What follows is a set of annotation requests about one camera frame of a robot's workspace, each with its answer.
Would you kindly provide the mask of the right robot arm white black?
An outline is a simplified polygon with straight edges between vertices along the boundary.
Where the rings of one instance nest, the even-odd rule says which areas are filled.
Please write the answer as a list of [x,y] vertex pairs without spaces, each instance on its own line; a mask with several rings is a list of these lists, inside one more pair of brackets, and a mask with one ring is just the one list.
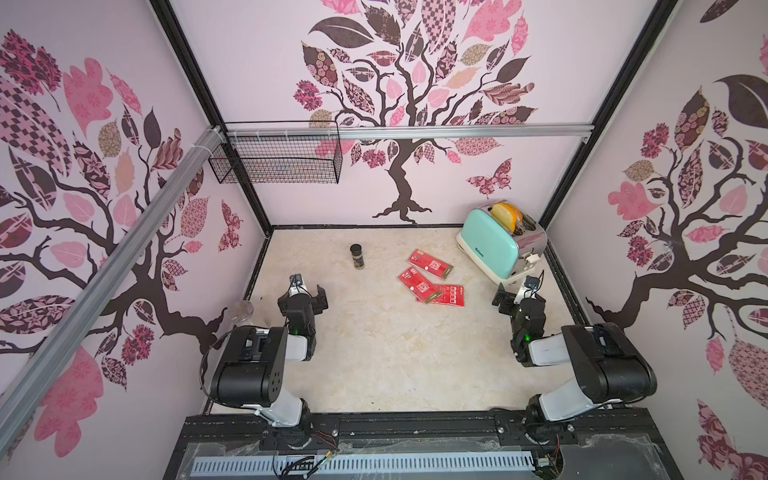
[[585,413],[636,403],[656,392],[652,367],[617,325],[565,325],[546,336],[546,302],[540,295],[511,294],[500,288],[492,304],[510,318],[510,346],[520,364],[569,365],[573,370],[573,377],[558,388],[530,398],[523,418],[530,441],[546,444],[566,423]]

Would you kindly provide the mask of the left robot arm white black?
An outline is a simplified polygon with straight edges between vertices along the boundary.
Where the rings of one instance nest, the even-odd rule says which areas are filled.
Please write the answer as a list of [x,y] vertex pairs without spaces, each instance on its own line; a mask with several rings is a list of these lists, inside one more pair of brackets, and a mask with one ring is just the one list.
[[223,353],[210,379],[208,355],[203,355],[200,386],[211,402],[261,417],[284,432],[289,447],[298,449],[313,435],[311,412],[306,400],[283,386],[285,365],[311,360],[317,345],[315,317],[328,308],[328,300],[322,287],[315,295],[290,290],[278,298],[278,307],[287,321],[284,326],[252,324],[255,309],[246,300],[229,310],[233,328],[213,344]]

